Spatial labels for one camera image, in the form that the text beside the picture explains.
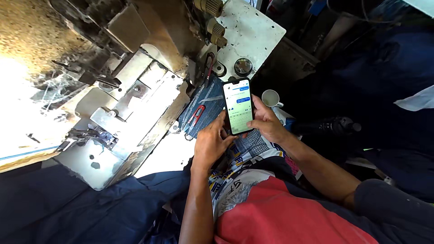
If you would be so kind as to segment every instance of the worn surface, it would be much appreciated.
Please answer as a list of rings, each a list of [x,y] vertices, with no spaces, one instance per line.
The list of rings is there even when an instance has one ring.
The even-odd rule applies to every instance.
[[[51,60],[81,53],[90,43],[71,31],[46,0],[0,1],[0,58],[13,58],[35,75]]]

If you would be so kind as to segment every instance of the man's right hand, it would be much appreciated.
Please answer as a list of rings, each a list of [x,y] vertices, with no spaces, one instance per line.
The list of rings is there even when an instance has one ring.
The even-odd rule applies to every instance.
[[[277,144],[282,143],[288,137],[294,137],[283,127],[271,108],[267,107],[259,97],[252,94],[252,100],[255,105],[255,119],[247,122],[249,128],[259,129],[265,139]]]

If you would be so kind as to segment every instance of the white mug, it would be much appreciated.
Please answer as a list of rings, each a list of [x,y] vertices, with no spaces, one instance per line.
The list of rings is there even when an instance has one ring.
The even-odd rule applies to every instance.
[[[281,108],[283,107],[283,103],[279,102],[280,101],[280,97],[279,94],[277,94],[276,91],[274,90],[266,90],[262,93],[262,102],[264,102],[265,105],[267,105],[268,107],[272,108],[272,107],[277,107],[277,108]]]

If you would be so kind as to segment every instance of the bolt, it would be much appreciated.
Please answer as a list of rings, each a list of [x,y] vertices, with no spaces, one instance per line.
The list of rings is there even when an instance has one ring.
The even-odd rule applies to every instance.
[[[108,113],[108,115],[109,115],[110,117],[114,118],[114,117],[116,117],[116,112],[112,110],[112,111],[110,111],[110,112]]]

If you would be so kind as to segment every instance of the metal plate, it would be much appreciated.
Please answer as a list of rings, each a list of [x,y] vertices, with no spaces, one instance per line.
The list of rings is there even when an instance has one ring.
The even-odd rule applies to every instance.
[[[112,110],[117,112],[118,117],[127,120],[134,111],[134,104],[138,99],[142,100],[149,90],[149,87],[137,80]]]
[[[286,30],[243,0],[228,0],[217,21],[226,27],[227,46],[220,49],[217,60],[227,68],[221,79],[237,77],[233,65],[239,58],[248,58],[253,65],[252,78],[270,55]]]

